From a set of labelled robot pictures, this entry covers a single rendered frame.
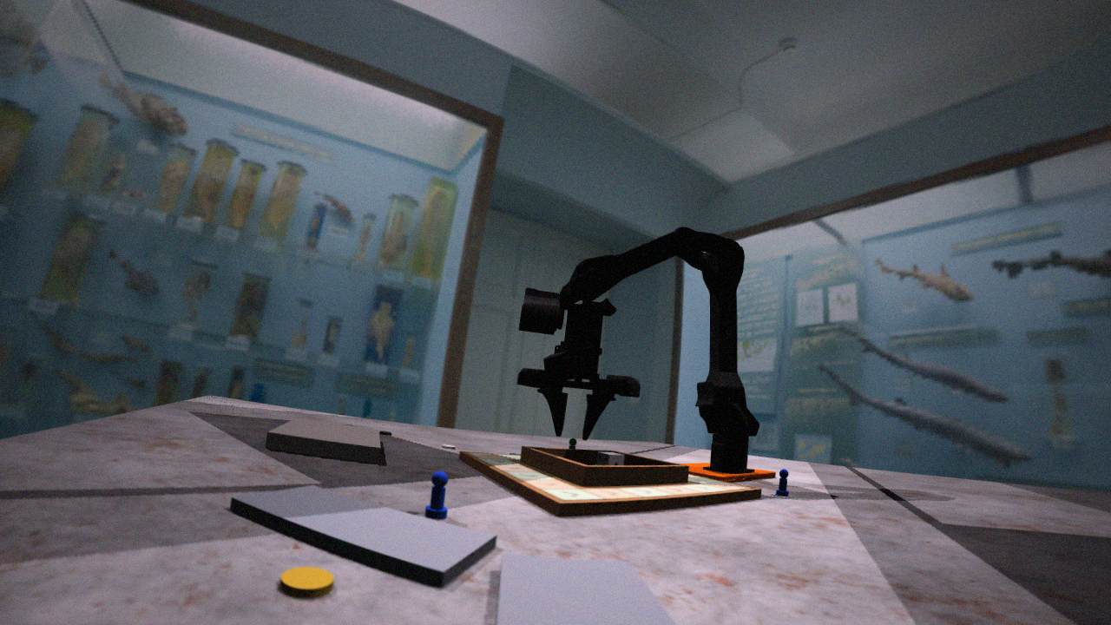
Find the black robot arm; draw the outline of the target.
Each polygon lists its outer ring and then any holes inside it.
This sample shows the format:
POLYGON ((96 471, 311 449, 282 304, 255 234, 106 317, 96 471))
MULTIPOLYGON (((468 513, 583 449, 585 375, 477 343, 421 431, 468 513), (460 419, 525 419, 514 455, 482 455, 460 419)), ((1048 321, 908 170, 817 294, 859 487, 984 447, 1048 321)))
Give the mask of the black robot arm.
MULTIPOLYGON (((556 327, 561 331, 568 310, 565 336, 601 340, 603 315, 614 315, 615 308, 608 298, 594 300, 629 274, 674 256, 702 272, 710 293, 709 376, 697 384, 700 417, 705 419, 707 432, 713 432, 710 466, 703 470, 755 472, 745 465, 747 440, 757 435, 760 424, 745 406, 745 386, 737 373, 737 288, 745 269, 745 250, 734 239, 683 226, 623 253, 581 260, 560 293, 526 288, 519 331, 553 335, 556 327), (582 304, 573 304, 580 300, 582 304)), ((546 380, 579 379, 595 367, 592 347, 578 352, 556 347, 556 353, 543 359, 546 380)))

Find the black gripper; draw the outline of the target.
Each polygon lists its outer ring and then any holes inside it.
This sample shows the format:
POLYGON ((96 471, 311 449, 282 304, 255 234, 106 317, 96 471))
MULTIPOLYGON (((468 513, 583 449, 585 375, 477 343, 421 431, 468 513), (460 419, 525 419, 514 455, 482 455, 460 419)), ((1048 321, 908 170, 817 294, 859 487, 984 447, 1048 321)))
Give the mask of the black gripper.
POLYGON ((595 427, 595 422, 598 422, 598 419, 608 406, 608 401, 615 401, 615 394, 625 397, 639 397, 640 381, 618 375, 607 375, 607 379, 599 379, 598 365, 602 349, 601 341, 598 337, 565 336, 564 341, 561 341, 560 347, 563 347, 565 352, 578 352, 580 347, 592 347, 592 351, 594 351, 595 367, 592 371, 580 373, 579 379, 575 380, 546 380, 546 371, 523 367, 522 371, 517 373, 516 384, 536 387, 540 394, 543 394, 550 406, 557 436, 561 436, 563 430, 568 400, 568 394, 564 394, 562 389, 592 389, 592 395, 587 394, 585 420, 582 430, 582 440, 588 440, 588 435, 595 427), (590 381, 582 381, 582 379, 590 381))

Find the yellow flat disc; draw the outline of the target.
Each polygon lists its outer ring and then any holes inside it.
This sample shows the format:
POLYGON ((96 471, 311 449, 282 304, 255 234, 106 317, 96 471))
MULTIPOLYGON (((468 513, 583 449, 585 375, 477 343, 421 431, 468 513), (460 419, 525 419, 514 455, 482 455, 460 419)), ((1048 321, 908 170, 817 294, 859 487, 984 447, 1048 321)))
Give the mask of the yellow flat disc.
POLYGON ((301 597, 321 597, 331 592, 333 576, 319 567, 296 567, 283 572, 280 588, 283 593, 301 597))

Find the blue game pawn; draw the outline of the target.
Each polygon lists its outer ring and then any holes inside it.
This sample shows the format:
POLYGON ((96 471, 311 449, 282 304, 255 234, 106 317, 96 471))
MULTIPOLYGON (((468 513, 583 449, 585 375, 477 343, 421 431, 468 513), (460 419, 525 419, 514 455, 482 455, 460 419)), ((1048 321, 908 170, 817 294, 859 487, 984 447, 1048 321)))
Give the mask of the blue game pawn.
POLYGON ((446 488, 448 478, 446 472, 434 472, 432 478, 431 506, 427 505, 426 516, 431 520, 446 520, 447 508, 444 507, 446 488))
POLYGON ((789 491, 785 490, 785 486, 788 486, 788 478, 787 478, 788 475, 789 475, 788 470, 781 470, 780 471, 780 477, 781 478, 780 478, 779 488, 775 490, 775 495, 777 496, 788 496, 789 495, 789 491))

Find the grey die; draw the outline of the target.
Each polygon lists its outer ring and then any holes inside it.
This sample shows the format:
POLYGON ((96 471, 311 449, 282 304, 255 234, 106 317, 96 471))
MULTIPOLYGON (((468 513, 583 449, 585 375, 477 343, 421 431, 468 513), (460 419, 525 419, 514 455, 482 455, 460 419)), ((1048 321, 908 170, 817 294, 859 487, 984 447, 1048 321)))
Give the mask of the grey die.
POLYGON ((598 460, 595 460, 595 465, 623 465, 625 460, 624 454, 615 454, 615 452, 600 452, 598 451, 598 460))

